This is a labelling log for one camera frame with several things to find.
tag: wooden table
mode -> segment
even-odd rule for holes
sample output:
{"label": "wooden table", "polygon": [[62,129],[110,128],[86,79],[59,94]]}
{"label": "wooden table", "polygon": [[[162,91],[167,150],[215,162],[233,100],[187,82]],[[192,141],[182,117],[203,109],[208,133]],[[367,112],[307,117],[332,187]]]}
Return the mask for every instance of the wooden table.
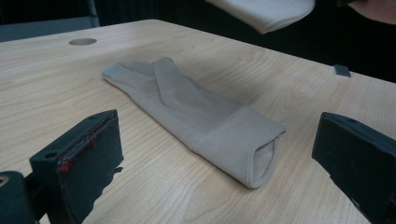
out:
{"label": "wooden table", "polygon": [[[83,37],[97,42],[69,45]],[[267,186],[247,189],[189,151],[101,77],[118,61],[164,56],[287,126]],[[311,158],[319,116],[338,113],[396,138],[395,84],[163,21],[5,42],[0,68],[1,171],[28,175],[29,158],[79,121],[119,111],[124,169],[84,223],[367,223]]]}

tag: small metal object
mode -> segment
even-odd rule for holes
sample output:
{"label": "small metal object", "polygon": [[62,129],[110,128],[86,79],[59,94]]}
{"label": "small metal object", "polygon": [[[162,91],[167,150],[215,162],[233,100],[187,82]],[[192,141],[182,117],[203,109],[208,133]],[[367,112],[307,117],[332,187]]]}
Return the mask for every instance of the small metal object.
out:
{"label": "small metal object", "polygon": [[0,223],[82,223],[123,160],[117,111],[84,119],[30,163],[33,172],[0,173]]}
{"label": "small metal object", "polygon": [[350,77],[349,69],[346,66],[335,64],[334,65],[335,74],[343,77]]}

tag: round hole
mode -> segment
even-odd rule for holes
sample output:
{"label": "round hole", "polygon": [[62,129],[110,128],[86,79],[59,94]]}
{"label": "round hole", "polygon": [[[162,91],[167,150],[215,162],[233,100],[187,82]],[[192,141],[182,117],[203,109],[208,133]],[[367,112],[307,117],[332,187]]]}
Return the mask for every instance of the round hole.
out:
{"label": "round hole", "polygon": [[0,175],[0,188],[3,187],[8,182],[8,180],[8,176]]}
{"label": "round hole", "polygon": [[56,153],[56,152],[50,152],[50,153],[47,153],[47,154],[44,156],[44,158],[46,158],[46,159],[51,159],[51,158],[56,157],[57,155],[58,155],[58,153]]}
{"label": "round hole", "polygon": [[90,45],[96,43],[96,39],[93,38],[80,38],[80,39],[74,39],[69,42],[70,45],[74,46],[84,46],[84,45]]}

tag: white fabric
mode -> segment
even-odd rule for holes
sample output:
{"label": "white fabric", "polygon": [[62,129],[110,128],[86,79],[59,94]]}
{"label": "white fabric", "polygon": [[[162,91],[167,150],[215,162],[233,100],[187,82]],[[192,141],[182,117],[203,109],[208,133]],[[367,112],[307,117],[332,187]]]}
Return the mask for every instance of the white fabric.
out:
{"label": "white fabric", "polygon": [[170,58],[117,63],[103,71],[103,77],[128,93],[189,149],[249,188],[271,178],[284,126],[202,88]]}
{"label": "white fabric", "polygon": [[315,0],[206,0],[265,34],[288,26],[306,15]]}

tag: gray fabric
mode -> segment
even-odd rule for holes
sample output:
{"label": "gray fabric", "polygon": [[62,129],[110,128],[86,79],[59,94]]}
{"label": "gray fabric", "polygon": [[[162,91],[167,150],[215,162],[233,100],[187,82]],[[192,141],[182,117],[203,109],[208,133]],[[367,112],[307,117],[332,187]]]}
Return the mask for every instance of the gray fabric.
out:
{"label": "gray fabric", "polygon": [[131,96],[189,149],[249,188],[268,182],[285,127],[247,105],[208,91],[172,59],[117,63],[103,77]]}

